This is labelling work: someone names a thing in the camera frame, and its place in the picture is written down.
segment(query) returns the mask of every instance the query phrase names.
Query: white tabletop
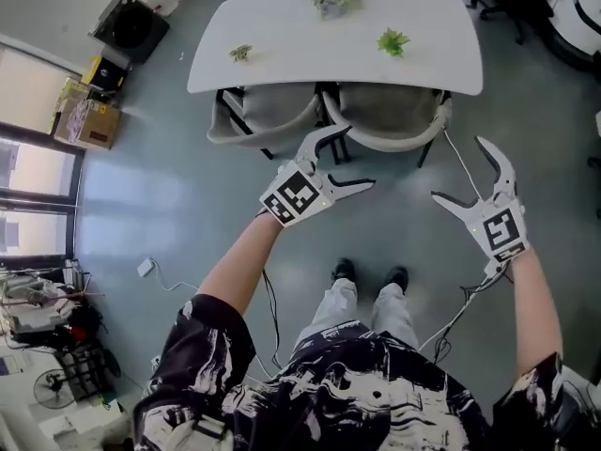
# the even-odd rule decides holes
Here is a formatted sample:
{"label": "white tabletop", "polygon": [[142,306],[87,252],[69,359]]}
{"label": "white tabletop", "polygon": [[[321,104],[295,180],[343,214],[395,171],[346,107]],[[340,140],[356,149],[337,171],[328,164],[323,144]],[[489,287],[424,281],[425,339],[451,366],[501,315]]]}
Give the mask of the white tabletop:
{"label": "white tabletop", "polygon": [[[390,27],[407,35],[403,57],[378,50]],[[248,62],[230,51],[252,45]],[[310,0],[228,0],[203,35],[188,91],[281,82],[379,82],[477,95],[480,46],[461,0],[362,0],[322,20]]]}

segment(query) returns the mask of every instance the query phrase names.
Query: gray floor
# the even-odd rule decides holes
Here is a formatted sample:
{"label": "gray floor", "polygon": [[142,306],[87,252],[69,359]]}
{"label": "gray floor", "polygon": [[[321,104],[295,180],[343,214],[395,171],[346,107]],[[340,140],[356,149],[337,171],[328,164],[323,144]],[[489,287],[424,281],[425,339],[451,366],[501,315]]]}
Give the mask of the gray floor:
{"label": "gray floor", "polygon": [[[77,254],[93,274],[93,288],[106,294],[97,300],[109,330],[103,339],[139,383],[193,292],[164,292],[153,277],[140,279],[136,267],[152,256],[168,283],[200,283],[251,221],[279,165],[258,151],[211,145],[205,134],[213,94],[186,91],[196,45],[222,1],[181,5],[165,40],[127,82],[115,147],[89,152],[85,161]],[[598,85],[532,35],[517,46],[502,17],[476,24],[485,90],[478,97],[455,95],[450,132],[484,194],[492,189],[493,173],[472,137],[490,139],[513,162],[531,241],[559,308],[565,362],[587,374],[601,332],[597,184],[585,163],[598,139]],[[365,319],[384,273],[395,264],[408,266],[409,307],[422,340],[460,307],[458,287],[482,277],[481,251],[430,198],[431,190],[473,197],[444,139],[437,138],[421,170],[415,167],[419,150],[382,154],[353,143],[349,149],[353,163],[335,168],[334,175],[371,177],[377,186],[284,232],[267,267],[278,296],[283,359],[315,312],[338,257],[357,264]],[[323,163],[333,168],[327,153]],[[245,318],[268,362],[274,337],[262,285]],[[475,300],[451,333],[453,351],[442,367],[487,412],[514,377],[514,325],[512,289],[502,281]],[[250,373],[262,376],[255,363]],[[126,407],[139,395],[125,380],[119,391]]]}

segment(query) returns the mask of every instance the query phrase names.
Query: plastic plant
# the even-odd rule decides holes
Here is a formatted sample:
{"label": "plastic plant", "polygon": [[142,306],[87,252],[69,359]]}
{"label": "plastic plant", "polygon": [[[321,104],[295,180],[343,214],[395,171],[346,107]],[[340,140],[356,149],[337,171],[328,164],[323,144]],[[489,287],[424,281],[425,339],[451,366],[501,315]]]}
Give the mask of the plastic plant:
{"label": "plastic plant", "polygon": [[392,56],[403,56],[403,45],[411,40],[402,32],[387,28],[378,40],[378,49],[385,50]]}
{"label": "plastic plant", "polygon": [[248,53],[253,49],[253,45],[240,45],[238,48],[232,50],[229,53],[229,56],[231,56],[234,59],[234,62],[240,62],[240,61],[244,61],[244,62],[248,62]]}
{"label": "plastic plant", "polygon": [[361,0],[311,0],[322,19],[341,17],[349,10],[359,8]]}

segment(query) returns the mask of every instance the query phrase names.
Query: white pants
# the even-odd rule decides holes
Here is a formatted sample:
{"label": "white pants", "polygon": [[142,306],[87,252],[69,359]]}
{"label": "white pants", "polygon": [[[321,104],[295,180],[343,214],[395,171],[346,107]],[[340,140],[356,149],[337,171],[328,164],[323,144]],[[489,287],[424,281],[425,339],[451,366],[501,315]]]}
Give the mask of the white pants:
{"label": "white pants", "polygon": [[[357,288],[348,279],[338,279],[317,309],[313,322],[304,328],[299,335],[296,346],[310,335],[355,319],[357,311]],[[411,326],[411,317],[407,310],[407,299],[397,284],[391,283],[379,292],[374,302],[372,331],[383,333],[388,331],[405,344],[418,348],[417,336]]]}

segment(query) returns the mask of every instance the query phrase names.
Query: shoe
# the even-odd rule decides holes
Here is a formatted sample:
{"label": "shoe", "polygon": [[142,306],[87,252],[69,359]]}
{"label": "shoe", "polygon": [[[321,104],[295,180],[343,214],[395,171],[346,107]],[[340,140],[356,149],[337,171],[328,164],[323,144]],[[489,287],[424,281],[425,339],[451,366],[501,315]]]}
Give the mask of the shoe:
{"label": "shoe", "polygon": [[409,273],[407,272],[407,269],[401,266],[390,269],[384,278],[384,286],[382,287],[385,288],[390,283],[397,284],[403,289],[403,294],[405,294],[407,286],[409,285]]}
{"label": "shoe", "polygon": [[338,279],[355,282],[355,266],[350,260],[341,258],[336,264],[336,269],[331,273],[331,283],[335,283]]}

